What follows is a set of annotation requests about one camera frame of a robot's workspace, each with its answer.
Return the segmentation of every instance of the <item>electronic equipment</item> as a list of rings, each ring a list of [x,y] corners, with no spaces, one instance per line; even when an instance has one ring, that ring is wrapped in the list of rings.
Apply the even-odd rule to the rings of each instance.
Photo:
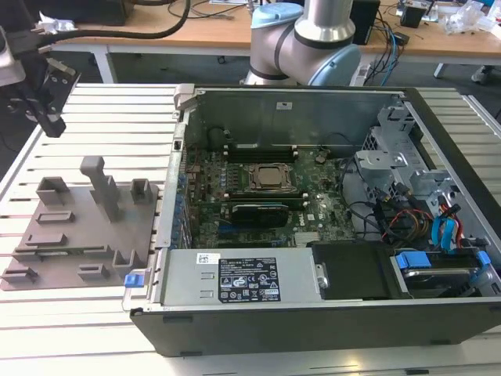
[[[174,99],[157,259],[124,300],[148,286],[131,319],[161,355],[455,344],[501,324],[501,208],[418,91]]]
[[[428,2],[405,1],[402,16],[400,17],[400,24],[404,27],[417,29],[425,12],[428,10],[428,6]]]
[[[380,0],[353,0],[350,18],[355,24],[353,43],[366,45],[372,32]]]
[[[393,36],[395,37],[395,42],[397,42],[397,45],[406,45],[407,43],[409,43],[410,36],[406,34],[395,32],[393,33]]]
[[[131,15],[131,0],[24,0],[35,20],[38,13],[59,20],[72,20],[80,24],[123,26]]]

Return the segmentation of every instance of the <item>motherboard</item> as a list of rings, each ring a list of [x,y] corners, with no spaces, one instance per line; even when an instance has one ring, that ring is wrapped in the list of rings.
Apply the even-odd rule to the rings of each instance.
[[[320,149],[290,158],[188,150],[192,248],[306,247],[355,237],[338,192],[341,160]]]

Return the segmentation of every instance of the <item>plastic bag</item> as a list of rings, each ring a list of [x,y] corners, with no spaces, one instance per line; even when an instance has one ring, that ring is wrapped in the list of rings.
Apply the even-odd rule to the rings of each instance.
[[[477,22],[484,16],[481,11],[483,6],[481,2],[468,0],[456,14],[442,18],[440,24],[444,27],[446,34],[476,31],[478,30]]]
[[[38,22],[37,26],[43,27],[47,33],[57,34],[58,31],[77,30],[72,20],[58,20],[56,18],[47,17],[42,12],[39,14],[40,22]]]
[[[495,0],[488,12],[487,18],[497,23],[501,23],[501,0]]]

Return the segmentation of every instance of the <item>desk leg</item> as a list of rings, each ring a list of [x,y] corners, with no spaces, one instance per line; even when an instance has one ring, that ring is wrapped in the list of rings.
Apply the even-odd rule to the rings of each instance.
[[[113,66],[113,61],[111,59],[111,54],[108,52],[107,45],[96,45],[92,47],[92,53],[96,58],[97,67],[101,74],[104,84],[115,84],[117,83],[117,76],[115,74],[115,68]]]
[[[435,69],[433,76],[435,78],[442,78],[444,76],[444,71],[448,66],[448,64],[440,63],[439,65],[437,65],[437,69]]]

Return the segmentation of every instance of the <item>wooden desk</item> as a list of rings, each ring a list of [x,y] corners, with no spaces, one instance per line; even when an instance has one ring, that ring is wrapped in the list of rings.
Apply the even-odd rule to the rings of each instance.
[[[501,41],[486,32],[446,35],[437,23],[421,23],[417,29],[401,27],[395,10],[384,13],[385,5],[395,0],[383,0],[381,11],[394,31],[410,36],[409,44],[401,61],[461,64],[501,64]],[[180,14],[183,3],[174,4],[171,10]],[[202,12],[223,10],[223,5],[203,4],[197,7]],[[232,11],[234,20],[202,19],[188,20],[180,31],[170,37],[154,40],[125,38],[79,38],[57,45],[55,50],[92,52],[96,56],[99,71],[105,83],[116,81],[110,54],[129,53],[175,53],[189,55],[248,56],[251,48],[251,16],[245,7]],[[158,32],[177,22],[167,11],[167,6],[136,6],[124,27],[82,26],[99,30]],[[379,32],[371,34],[369,44],[360,47],[362,61],[368,62],[384,51],[385,41]]]

